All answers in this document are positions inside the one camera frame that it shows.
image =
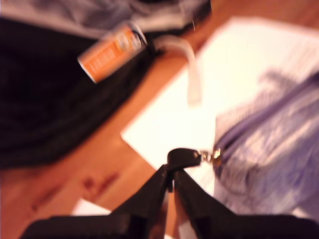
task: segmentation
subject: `white strap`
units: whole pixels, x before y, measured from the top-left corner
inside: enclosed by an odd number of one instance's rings
[[[188,59],[187,103],[190,106],[201,103],[201,83],[193,48],[188,41],[171,35],[160,36],[154,40],[156,50],[172,47],[182,50]]]

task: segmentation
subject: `paper sheet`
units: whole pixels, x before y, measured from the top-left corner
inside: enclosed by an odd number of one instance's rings
[[[260,18],[231,19],[198,53],[203,103],[189,108],[187,68],[179,72],[155,99],[122,131],[121,136],[152,167],[166,163],[177,147],[212,150],[216,115],[253,99],[259,79],[269,70],[302,80],[318,66],[318,33]],[[187,169],[210,195],[214,176],[210,165]]]
[[[73,216],[102,216],[108,215],[111,211],[102,208],[94,203],[80,199],[73,208]],[[165,235],[164,239],[172,239],[170,236]]]

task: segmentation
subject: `black bag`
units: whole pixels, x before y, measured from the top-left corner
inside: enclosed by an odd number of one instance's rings
[[[141,1],[141,4],[160,2]],[[207,6],[210,1],[201,1],[192,19],[205,17],[210,12]],[[145,33],[148,46],[95,85],[80,67],[77,57],[96,39],[1,18],[0,168],[50,163],[76,147],[142,80],[156,56],[153,39],[162,34],[183,32],[192,24],[190,21],[181,29]]]

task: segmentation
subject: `orange label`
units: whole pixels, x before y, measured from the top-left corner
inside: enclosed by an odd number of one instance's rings
[[[138,35],[124,26],[89,48],[78,62],[92,81],[98,83],[132,59],[142,47]]]

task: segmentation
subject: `wooden floor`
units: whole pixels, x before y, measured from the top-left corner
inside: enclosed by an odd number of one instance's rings
[[[214,0],[212,5],[212,16],[184,36],[195,51],[234,15],[319,28],[318,0]],[[79,198],[113,210],[133,195],[155,171],[121,139],[120,131],[184,64],[172,54],[159,58],[134,95],[63,160],[1,171],[1,238],[19,237],[37,219],[70,214]],[[166,232],[172,235],[176,216],[172,195],[170,199]]]

